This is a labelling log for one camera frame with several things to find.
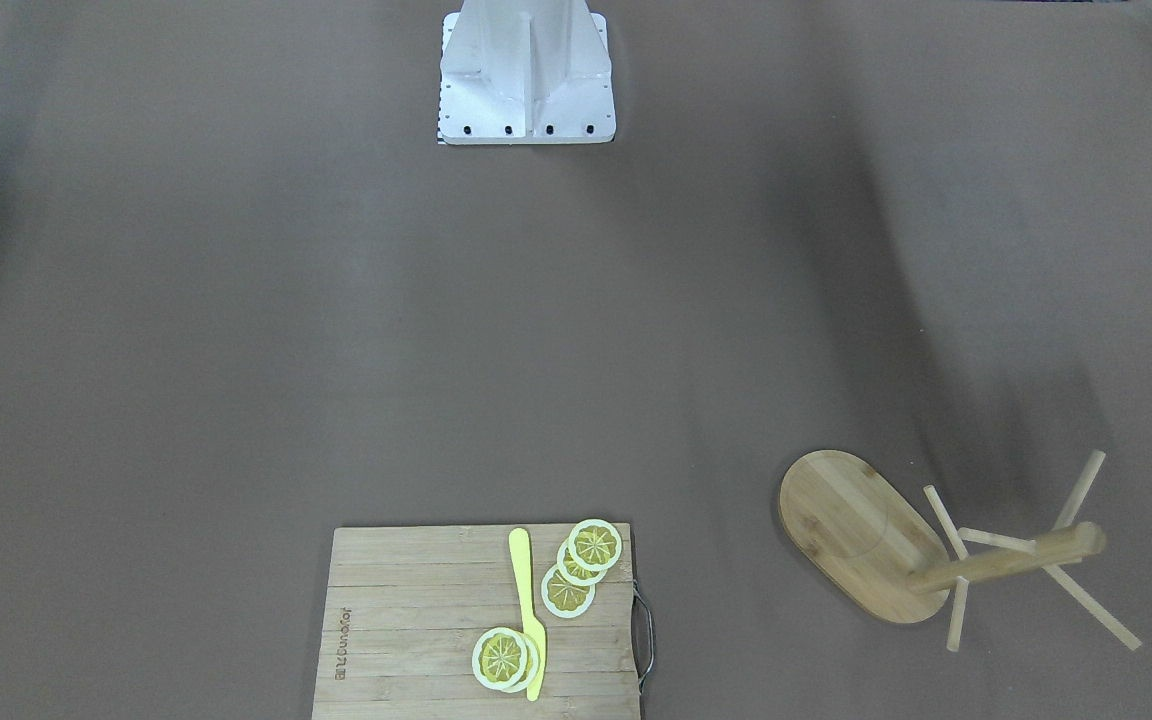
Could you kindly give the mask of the wooden cup rack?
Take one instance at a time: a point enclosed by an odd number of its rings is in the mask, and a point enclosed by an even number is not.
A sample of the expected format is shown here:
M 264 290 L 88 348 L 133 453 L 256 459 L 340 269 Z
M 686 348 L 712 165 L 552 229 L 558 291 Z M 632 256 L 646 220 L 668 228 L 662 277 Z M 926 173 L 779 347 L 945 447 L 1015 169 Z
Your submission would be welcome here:
M 1105 452 L 1092 452 L 1051 530 L 1029 539 L 960 526 L 933 486 L 924 493 L 934 520 L 924 520 L 867 461 L 833 448 L 791 462 L 778 491 L 778 515 L 814 568 L 873 617 L 923 623 L 950 606 L 952 652 L 963 637 L 970 589 L 1030 571 L 1055 579 L 1126 647 L 1137 650 L 1138 635 L 1068 571 L 1107 544 L 1101 526 L 1078 520 L 1105 458 Z

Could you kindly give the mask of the lemon slice middle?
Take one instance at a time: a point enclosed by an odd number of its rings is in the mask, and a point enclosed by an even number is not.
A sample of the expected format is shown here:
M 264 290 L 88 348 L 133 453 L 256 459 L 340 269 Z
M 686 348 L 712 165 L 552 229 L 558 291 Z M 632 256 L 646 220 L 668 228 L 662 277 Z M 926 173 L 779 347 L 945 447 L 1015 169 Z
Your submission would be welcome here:
M 608 570 L 589 570 L 573 559 L 570 544 L 564 541 L 558 548 L 556 555 L 558 575 L 571 585 L 577 588 L 593 588 L 596 583 L 602 582 Z

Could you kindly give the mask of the yellow plastic knife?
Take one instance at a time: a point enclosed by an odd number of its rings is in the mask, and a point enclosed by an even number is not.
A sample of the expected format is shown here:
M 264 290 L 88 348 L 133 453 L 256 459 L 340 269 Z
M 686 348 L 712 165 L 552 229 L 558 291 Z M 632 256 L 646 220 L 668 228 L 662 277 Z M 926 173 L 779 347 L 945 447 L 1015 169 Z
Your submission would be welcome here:
M 515 574 L 515 584 L 520 602 L 520 616 L 522 629 L 526 638 L 538 647 L 536 655 L 535 679 L 526 684 L 526 702 L 538 702 L 541 694 L 541 685 L 547 670 L 547 629 L 540 623 L 535 611 L 536 583 L 532 578 L 532 546 L 529 530 L 524 526 L 511 529 L 508 535 L 509 560 L 511 560 L 511 571 Z

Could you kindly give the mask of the lemon slice under knife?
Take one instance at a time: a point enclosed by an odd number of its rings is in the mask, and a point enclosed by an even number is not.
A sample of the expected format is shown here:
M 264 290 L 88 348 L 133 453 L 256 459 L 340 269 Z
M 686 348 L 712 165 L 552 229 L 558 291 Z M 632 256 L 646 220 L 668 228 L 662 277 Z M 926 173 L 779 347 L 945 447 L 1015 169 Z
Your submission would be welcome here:
M 529 688 L 532 680 L 536 679 L 536 675 L 538 675 L 540 670 L 541 651 L 538 646 L 536 646 L 535 639 L 532 639 L 530 635 L 526 635 L 526 632 L 521 632 L 520 637 L 522 638 L 522 642 L 524 642 L 525 647 L 526 664 L 524 667 L 524 674 L 520 676 L 516 683 L 506 687 L 503 689 L 505 694 L 518 694 L 526 691 L 526 688 Z

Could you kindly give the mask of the wooden cutting board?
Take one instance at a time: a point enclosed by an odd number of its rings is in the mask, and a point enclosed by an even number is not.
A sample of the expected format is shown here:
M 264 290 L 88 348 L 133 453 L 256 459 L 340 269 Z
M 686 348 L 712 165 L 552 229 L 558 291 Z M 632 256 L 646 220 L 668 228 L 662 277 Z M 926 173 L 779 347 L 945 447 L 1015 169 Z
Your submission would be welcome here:
M 571 521 L 531 524 L 535 614 L 547 629 L 540 691 L 505 694 L 472 670 L 483 632 L 524 629 L 509 558 L 511 524 L 335 530 L 323 615 L 314 719 L 639 719 L 650 666 L 635 614 L 630 524 L 590 609 L 558 617 L 544 575 Z

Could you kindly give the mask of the lemon slice front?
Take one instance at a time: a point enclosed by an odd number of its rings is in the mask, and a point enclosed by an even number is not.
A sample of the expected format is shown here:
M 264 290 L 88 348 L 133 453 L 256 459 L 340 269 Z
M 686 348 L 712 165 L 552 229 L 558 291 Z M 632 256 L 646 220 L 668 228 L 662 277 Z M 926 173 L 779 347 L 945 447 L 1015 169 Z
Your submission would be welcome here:
M 477 638 L 471 670 L 477 682 L 490 691 L 503 692 L 524 674 L 525 647 L 520 634 L 508 626 L 495 626 Z

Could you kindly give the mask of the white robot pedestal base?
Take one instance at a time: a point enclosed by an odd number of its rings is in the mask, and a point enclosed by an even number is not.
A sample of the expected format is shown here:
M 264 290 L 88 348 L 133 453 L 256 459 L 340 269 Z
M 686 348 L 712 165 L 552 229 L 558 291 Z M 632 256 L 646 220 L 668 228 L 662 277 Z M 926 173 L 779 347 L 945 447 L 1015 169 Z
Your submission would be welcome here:
M 452 146 L 608 143 L 608 23 L 585 1 L 467 1 L 442 20 L 435 138 Z

